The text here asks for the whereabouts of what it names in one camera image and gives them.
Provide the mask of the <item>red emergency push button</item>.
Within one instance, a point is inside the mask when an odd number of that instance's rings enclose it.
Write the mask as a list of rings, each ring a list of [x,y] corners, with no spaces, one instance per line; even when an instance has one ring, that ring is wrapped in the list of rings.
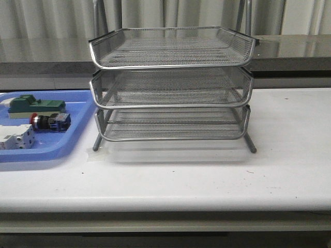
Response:
[[[34,130],[66,132],[71,126],[71,116],[67,113],[53,113],[50,116],[33,113],[29,118],[29,123]]]

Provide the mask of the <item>silver mesh tray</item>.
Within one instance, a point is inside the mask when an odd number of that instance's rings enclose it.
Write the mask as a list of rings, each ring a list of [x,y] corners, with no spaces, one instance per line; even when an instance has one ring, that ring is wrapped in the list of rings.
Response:
[[[121,28],[88,42],[101,70],[238,67],[250,63],[257,44],[220,26]]]
[[[250,107],[99,109],[106,141],[237,140],[247,133]]]
[[[240,67],[99,70],[89,86],[103,109],[241,107],[250,101],[253,77]]]

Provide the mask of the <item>blue plastic tray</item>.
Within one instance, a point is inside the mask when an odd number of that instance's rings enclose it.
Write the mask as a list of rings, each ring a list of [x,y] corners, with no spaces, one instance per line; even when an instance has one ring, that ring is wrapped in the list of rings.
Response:
[[[36,132],[36,141],[30,149],[2,150],[1,162],[45,161],[66,156],[78,143],[96,110],[89,90],[16,91],[1,94],[1,101],[20,95],[33,95],[41,100],[63,100],[71,117],[71,125],[66,132]]]

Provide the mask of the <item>grey stone counter ledge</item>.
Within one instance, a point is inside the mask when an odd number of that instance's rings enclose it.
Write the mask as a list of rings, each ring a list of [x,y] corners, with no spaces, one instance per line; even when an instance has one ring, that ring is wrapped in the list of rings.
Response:
[[[330,87],[330,35],[260,35],[247,66],[255,88]],[[1,40],[1,91],[87,89],[95,72],[84,38]]]

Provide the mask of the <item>green terminal block module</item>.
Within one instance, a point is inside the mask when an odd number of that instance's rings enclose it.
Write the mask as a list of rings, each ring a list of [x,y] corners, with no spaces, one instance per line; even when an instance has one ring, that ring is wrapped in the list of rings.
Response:
[[[65,101],[36,99],[34,95],[20,95],[14,98],[9,103],[8,109],[8,115],[11,119],[30,118],[33,113],[51,115],[65,112]]]

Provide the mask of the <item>white circuit breaker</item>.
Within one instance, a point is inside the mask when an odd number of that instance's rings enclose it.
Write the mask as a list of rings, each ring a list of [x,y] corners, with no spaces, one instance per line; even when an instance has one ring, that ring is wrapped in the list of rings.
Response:
[[[31,124],[1,125],[1,150],[30,149],[34,142],[35,133]]]

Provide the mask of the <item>grey window curtain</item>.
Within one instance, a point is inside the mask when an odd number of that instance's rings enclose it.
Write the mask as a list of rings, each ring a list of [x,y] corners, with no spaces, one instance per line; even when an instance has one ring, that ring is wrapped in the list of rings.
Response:
[[[239,1],[105,1],[109,30],[236,27]],[[330,33],[330,1],[253,1],[253,35]],[[91,38],[92,1],[1,1],[1,38]]]

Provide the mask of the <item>grey metal rack frame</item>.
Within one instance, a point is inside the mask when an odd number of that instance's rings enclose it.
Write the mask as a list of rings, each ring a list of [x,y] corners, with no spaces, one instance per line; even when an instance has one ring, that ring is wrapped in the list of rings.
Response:
[[[102,31],[107,33],[108,25],[107,25],[107,17],[106,11],[104,7],[104,1],[93,0],[93,16],[94,16],[94,37],[100,36],[100,20],[102,22]],[[236,21],[236,30],[239,31],[241,28],[241,23],[244,15],[244,8],[246,7],[246,24],[245,24],[245,33],[251,34],[251,12],[252,12],[252,1],[239,1],[237,21]],[[252,153],[256,153],[257,149],[250,138],[249,134],[246,133],[244,135],[245,142]]]

